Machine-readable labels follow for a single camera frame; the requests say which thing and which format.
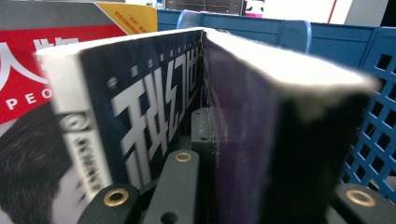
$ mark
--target man's hair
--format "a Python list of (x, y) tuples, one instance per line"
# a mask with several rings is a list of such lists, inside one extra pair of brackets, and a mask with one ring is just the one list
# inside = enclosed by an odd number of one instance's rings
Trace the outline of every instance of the man's hair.
[(71, 167), (50, 103), (0, 137), (0, 206), (15, 223), (51, 223), (52, 200)]

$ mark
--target blue plastic basket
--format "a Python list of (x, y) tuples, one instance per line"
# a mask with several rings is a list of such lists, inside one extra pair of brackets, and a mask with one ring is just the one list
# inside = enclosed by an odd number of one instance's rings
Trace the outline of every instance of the blue plastic basket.
[(182, 18), (184, 15), (186, 13), (181, 13), (181, 18), (168, 22), (166, 28), (176, 29), (177, 23), (183, 22), (227, 30), (234, 35), (299, 50), (378, 77), (382, 88), (375, 92), (363, 110), (361, 126), (345, 160), (340, 181), (369, 187), (396, 203), (396, 187), (390, 184), (391, 181), (396, 183), (396, 29), (207, 13), (201, 13), (200, 18), (196, 15)]
[(363, 112), (341, 181), (368, 186), (396, 203), (390, 184), (396, 178), (396, 29), (375, 32), (361, 69), (378, 77), (382, 88)]

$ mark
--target book spine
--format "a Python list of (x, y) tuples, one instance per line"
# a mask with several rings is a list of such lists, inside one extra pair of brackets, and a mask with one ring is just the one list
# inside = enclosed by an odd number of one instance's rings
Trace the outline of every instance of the book spine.
[(53, 112), (81, 184), (92, 199), (112, 179), (82, 65), (75, 55), (44, 56), (43, 60), (53, 92)]

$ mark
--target brass ring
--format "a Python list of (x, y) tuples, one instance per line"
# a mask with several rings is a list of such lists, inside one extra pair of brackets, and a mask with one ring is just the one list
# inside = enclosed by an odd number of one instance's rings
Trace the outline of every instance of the brass ring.
[[(357, 194), (359, 194), (360, 196), (365, 198), (365, 200), (362, 200), (362, 199), (356, 197)], [(375, 199), (370, 194), (363, 192), (361, 190), (358, 190), (358, 189), (348, 190), (346, 192), (346, 196), (348, 197), (348, 199), (350, 199), (350, 201), (357, 203), (361, 206), (374, 207), (376, 205)]]
[(192, 159), (192, 156), (190, 153), (180, 152), (176, 154), (175, 159), (177, 161), (185, 162), (185, 161), (190, 161)]
[(113, 189), (105, 195), (103, 202), (109, 207), (115, 207), (125, 203), (128, 198), (129, 193), (125, 189)]

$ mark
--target yellow label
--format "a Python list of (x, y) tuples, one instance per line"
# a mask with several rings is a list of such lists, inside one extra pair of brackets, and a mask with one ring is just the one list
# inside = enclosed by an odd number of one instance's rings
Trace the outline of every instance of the yellow label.
[(128, 35), (158, 30), (157, 10), (154, 7), (120, 3), (96, 3), (96, 5)]

